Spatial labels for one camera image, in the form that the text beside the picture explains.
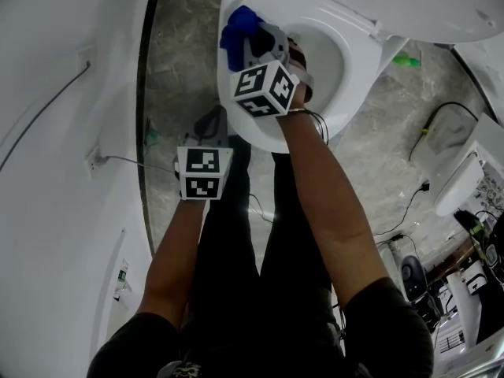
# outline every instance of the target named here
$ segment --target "hand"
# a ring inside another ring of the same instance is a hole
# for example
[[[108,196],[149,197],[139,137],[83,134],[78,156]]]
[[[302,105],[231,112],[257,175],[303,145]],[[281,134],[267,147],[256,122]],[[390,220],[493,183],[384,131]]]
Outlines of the hand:
[[[292,39],[289,38],[289,46],[293,50],[297,50],[300,54],[303,54],[302,49],[297,45]],[[294,59],[290,59],[289,63],[293,66],[299,67],[302,70],[306,71],[306,67],[299,63]],[[306,96],[306,84],[300,82],[296,87],[296,91],[294,92],[294,97],[291,103],[291,109],[298,109],[305,107],[305,96]]]

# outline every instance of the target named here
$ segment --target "white cube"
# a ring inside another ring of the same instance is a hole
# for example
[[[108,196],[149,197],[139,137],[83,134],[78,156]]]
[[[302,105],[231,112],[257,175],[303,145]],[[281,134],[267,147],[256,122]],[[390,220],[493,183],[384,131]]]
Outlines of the white cube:
[[[280,61],[270,61],[231,75],[231,100],[252,117],[286,115],[299,78]]]
[[[182,146],[177,147],[177,154],[182,199],[220,199],[233,149]]]

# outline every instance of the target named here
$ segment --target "white toilet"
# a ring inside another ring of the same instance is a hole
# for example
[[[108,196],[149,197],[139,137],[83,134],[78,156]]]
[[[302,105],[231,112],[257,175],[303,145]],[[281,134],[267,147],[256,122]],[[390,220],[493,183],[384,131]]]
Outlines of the white toilet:
[[[219,34],[241,5],[301,46],[315,83],[306,107],[324,117],[330,138],[358,111],[408,39],[461,43],[504,31],[504,0],[222,0]],[[229,123],[249,143],[287,153],[275,119],[253,119],[231,102],[226,55],[219,49],[217,83]]]

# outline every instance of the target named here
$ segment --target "gray floor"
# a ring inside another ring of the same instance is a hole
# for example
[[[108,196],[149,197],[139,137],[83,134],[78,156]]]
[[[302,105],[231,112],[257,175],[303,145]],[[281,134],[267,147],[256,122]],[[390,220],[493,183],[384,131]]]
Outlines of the gray floor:
[[[148,164],[170,167],[180,134],[217,100],[219,4],[220,0],[159,0],[150,41],[145,102],[146,116],[158,135],[152,133],[146,149]],[[484,108],[475,87],[448,51],[416,42],[410,42],[406,51],[414,57],[421,52],[422,66],[389,65],[358,114],[330,143],[374,232],[388,230],[402,219],[411,195],[424,181],[408,162],[408,155],[430,112],[439,103],[451,100],[466,104],[476,114]],[[271,155],[254,150],[250,163],[252,193],[258,196],[267,217],[274,210],[272,177]],[[146,187],[150,228],[157,247],[178,202],[178,184],[168,173],[147,169]],[[418,194],[401,227],[416,243],[427,267],[465,238],[465,233],[458,234],[461,228],[453,217],[437,217],[430,209],[427,195]],[[270,224],[252,209],[250,225],[260,266]],[[393,249],[400,258],[413,253],[413,244],[404,239]]]

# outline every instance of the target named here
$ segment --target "forearm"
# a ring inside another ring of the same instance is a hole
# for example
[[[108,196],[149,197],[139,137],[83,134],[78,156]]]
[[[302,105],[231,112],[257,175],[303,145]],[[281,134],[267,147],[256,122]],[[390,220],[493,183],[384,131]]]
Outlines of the forearm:
[[[204,201],[179,202],[147,273],[139,312],[161,314],[176,328],[191,289],[204,209]]]
[[[296,114],[279,123],[291,153],[299,201],[345,306],[387,271],[350,181],[309,116]]]

